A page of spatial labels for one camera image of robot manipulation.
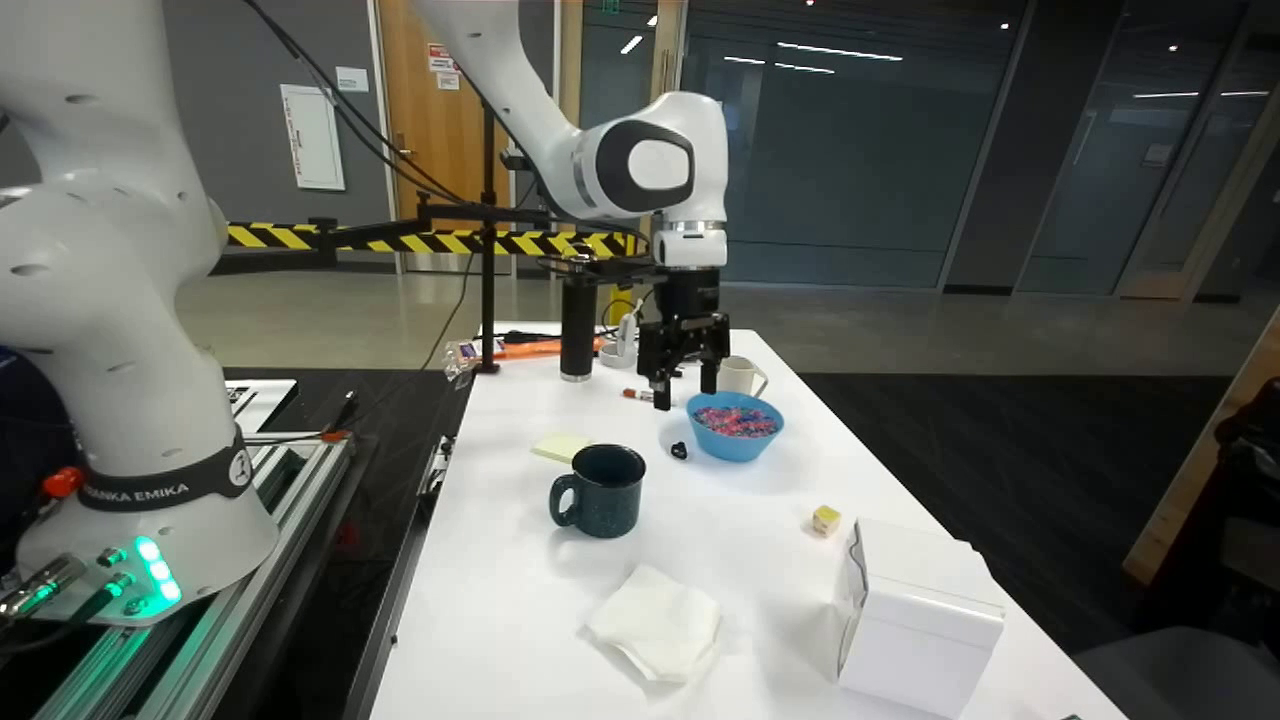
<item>mug handle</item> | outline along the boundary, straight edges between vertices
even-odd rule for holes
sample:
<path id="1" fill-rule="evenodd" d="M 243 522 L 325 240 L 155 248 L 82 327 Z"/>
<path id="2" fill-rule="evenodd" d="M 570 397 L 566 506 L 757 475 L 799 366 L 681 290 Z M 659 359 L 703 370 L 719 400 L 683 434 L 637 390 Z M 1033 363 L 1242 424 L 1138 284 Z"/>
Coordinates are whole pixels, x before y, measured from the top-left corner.
<path id="1" fill-rule="evenodd" d="M 554 475 L 550 495 L 547 495 L 547 512 L 554 522 L 570 522 L 574 519 L 574 495 L 580 495 L 580 481 L 574 475 Z"/>

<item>table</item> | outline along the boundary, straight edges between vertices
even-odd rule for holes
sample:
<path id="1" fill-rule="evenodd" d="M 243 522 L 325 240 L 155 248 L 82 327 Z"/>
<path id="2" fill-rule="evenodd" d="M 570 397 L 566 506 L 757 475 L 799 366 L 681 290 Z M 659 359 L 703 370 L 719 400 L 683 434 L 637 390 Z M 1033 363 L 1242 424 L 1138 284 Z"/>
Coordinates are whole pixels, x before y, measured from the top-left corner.
<path id="1" fill-rule="evenodd" d="M 643 380 L 601 363 L 588 380 L 564 380 L 554 359 L 475 380 L 371 717 L 914 717 L 832 684 L 822 605 L 836 599 L 843 542 L 807 536 L 803 519 L 836 504 L 942 528 L 757 333 L 730 333 L 730 350 L 768 370 L 768 400 L 786 415 L 744 468 L 667 450 L 673 441 L 692 444 L 681 403 L 695 370 L 675 382 L 675 413 L 623 400 Z M 588 541 L 547 519 L 547 487 L 566 468 L 533 448 L 554 430 L 632 444 L 647 458 L 637 531 Z M 583 634 L 641 561 L 722 607 L 715 662 L 681 691 L 643 691 Z M 1007 622 L 963 717 L 1118 717 L 1001 584 L 992 595 Z"/>

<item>dark green mug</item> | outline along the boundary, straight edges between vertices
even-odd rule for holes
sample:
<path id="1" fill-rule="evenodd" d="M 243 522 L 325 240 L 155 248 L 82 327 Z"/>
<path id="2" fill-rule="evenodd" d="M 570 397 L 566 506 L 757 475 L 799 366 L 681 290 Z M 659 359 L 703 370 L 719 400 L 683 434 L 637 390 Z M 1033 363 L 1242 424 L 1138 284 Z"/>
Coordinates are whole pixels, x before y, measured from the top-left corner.
<path id="1" fill-rule="evenodd" d="M 570 456 L 570 475 L 550 482 L 550 519 L 601 541 L 626 536 L 641 514 L 641 481 L 641 450 L 623 444 L 588 444 Z"/>

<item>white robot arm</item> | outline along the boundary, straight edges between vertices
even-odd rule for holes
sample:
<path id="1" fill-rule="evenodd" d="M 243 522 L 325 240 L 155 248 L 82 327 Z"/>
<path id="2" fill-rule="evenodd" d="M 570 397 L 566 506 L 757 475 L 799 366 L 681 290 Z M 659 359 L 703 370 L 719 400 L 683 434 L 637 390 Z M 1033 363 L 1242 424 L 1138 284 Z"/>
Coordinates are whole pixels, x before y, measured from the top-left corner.
<path id="1" fill-rule="evenodd" d="M 120 575 L 104 622 L 150 622 L 250 570 L 273 514 L 246 493 L 218 366 L 177 321 L 224 221 L 201 187 L 168 82 L 158 0 L 0 0 L 0 110 L 39 184 L 0 197 L 0 344 L 61 390 L 87 482 L 21 541 L 82 587 Z"/>
<path id="2" fill-rule="evenodd" d="M 425 19 L 481 86 L 497 120 L 574 221 L 655 212 L 655 324 L 641 324 L 641 370 L 655 408 L 683 359 L 703 359 L 703 390 L 728 355 L 719 266 L 728 263 L 728 127 L 711 97 L 667 90 L 637 117 L 574 127 L 543 90 L 518 40 L 518 0 L 421 0 Z"/>

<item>blue bowl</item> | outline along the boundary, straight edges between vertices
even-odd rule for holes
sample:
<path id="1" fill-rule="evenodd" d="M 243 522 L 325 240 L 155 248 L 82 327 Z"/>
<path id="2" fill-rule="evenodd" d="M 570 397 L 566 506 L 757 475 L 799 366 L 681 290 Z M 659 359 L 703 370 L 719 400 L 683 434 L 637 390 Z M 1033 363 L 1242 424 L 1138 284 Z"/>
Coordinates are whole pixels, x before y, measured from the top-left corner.
<path id="1" fill-rule="evenodd" d="M 777 413 L 761 397 L 744 397 L 744 390 L 711 390 L 711 397 L 703 390 L 703 397 L 692 397 L 683 408 L 688 408 L 688 424 L 692 424 L 695 444 L 709 456 L 719 456 L 728 464 L 753 464 L 772 444 L 772 434 L 783 430 L 783 413 Z M 728 434 L 728 430 L 703 424 L 699 420 L 703 413 L 738 413 L 738 415 L 753 415 L 757 424 L 768 424 L 768 429 L 753 430 L 753 434 Z"/>

